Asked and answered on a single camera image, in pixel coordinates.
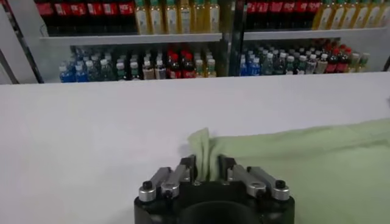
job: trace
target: white table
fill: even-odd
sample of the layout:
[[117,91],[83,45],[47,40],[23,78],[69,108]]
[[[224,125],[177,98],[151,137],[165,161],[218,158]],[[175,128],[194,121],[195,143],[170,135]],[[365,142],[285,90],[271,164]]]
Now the white table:
[[390,72],[0,86],[0,223],[133,223],[186,138],[390,117]]

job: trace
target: store shelf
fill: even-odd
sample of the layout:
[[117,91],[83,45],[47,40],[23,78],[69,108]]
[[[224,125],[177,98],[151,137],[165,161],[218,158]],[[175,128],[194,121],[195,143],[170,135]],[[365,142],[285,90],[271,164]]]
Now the store shelf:
[[41,37],[51,46],[69,45],[103,45],[103,44],[150,44],[181,42],[216,42],[222,38],[221,33],[178,34],[178,35],[121,35],[121,36],[87,36],[87,37]]
[[386,33],[386,28],[343,29],[343,30],[302,30],[275,32],[246,32],[244,40],[290,40],[305,38],[336,38],[336,37],[378,37]]

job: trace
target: water bottle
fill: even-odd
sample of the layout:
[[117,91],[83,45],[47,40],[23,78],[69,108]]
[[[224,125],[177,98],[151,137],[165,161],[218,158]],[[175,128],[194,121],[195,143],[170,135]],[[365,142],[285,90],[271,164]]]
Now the water bottle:
[[76,80],[77,82],[87,82],[88,75],[81,65],[76,65]]

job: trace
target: red label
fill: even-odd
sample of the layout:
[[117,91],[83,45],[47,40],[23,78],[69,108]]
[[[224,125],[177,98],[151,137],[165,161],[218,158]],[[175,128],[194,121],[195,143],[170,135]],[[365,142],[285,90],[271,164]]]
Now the red label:
[[293,2],[286,2],[283,5],[283,12],[293,12],[294,11],[294,5],[295,5],[295,3],[293,3]]
[[317,12],[319,6],[320,6],[320,2],[310,2],[310,3],[307,5],[307,10],[308,10],[309,12]]
[[39,15],[53,15],[54,11],[50,5],[50,3],[36,3]]
[[104,14],[106,15],[117,15],[118,14],[118,6],[115,3],[104,3]]
[[134,13],[134,2],[119,3],[119,11],[122,15],[130,15]]
[[103,6],[100,3],[88,3],[88,11],[91,15],[103,15]]
[[75,16],[84,16],[87,14],[87,8],[84,3],[72,3],[71,10],[72,14]]
[[248,9],[246,10],[247,13],[255,13],[256,12],[256,3],[248,2]]
[[260,13],[266,13],[268,11],[268,2],[257,3],[257,11]]
[[72,15],[71,6],[67,3],[56,3],[54,7],[58,16]]
[[283,3],[282,2],[272,2],[269,10],[271,12],[280,12],[282,10]]
[[295,12],[306,12],[306,7],[306,2],[297,2],[297,4],[295,5]]

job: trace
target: bottle cap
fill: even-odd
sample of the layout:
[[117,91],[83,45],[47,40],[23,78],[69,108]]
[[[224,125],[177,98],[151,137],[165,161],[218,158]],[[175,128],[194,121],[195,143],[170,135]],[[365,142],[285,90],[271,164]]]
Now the bottle cap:
[[108,64],[107,59],[102,59],[102,60],[100,60],[100,64],[101,64],[101,65],[107,65],[107,64]]

